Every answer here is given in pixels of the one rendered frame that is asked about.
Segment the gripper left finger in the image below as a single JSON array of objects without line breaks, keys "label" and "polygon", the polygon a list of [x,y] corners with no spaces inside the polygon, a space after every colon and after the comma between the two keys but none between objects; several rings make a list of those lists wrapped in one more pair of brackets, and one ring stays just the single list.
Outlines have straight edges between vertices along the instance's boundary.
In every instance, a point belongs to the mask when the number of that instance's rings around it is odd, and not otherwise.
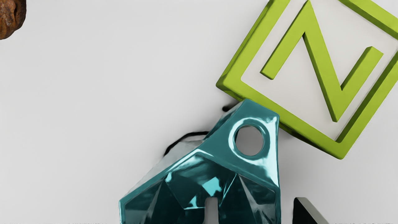
[{"label": "gripper left finger", "polygon": [[205,200],[204,224],[219,224],[218,199],[209,197]]}]

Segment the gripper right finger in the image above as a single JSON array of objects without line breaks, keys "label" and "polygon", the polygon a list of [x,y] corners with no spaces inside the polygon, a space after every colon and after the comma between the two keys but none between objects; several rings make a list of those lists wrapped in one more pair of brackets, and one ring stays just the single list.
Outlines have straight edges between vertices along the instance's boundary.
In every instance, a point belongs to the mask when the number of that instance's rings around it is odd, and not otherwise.
[{"label": "gripper right finger", "polygon": [[305,197],[296,197],[293,202],[292,224],[330,224]]}]

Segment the teal faceted mug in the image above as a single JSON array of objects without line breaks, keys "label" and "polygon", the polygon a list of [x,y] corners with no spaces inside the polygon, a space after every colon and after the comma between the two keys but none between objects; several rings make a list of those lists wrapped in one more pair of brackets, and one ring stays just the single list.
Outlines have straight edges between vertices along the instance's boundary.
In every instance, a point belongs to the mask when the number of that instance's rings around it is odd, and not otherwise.
[{"label": "teal faceted mug", "polygon": [[202,140],[179,142],[120,201],[120,224],[281,224],[280,116],[245,99]]}]

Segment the green letter block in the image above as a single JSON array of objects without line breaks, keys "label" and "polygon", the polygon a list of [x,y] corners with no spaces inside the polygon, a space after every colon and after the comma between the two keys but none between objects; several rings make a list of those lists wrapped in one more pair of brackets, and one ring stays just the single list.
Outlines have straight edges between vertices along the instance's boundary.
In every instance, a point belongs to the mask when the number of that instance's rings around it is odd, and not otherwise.
[{"label": "green letter block", "polygon": [[343,159],[398,82],[398,17],[372,0],[269,0],[216,86]]}]

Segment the brown rough round object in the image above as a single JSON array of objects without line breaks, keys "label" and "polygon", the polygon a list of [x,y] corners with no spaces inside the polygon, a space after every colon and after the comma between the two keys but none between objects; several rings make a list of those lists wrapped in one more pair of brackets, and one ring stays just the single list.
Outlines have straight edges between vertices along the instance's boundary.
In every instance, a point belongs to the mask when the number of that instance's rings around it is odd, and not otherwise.
[{"label": "brown rough round object", "polygon": [[26,0],[0,0],[0,40],[22,27],[26,18]]}]

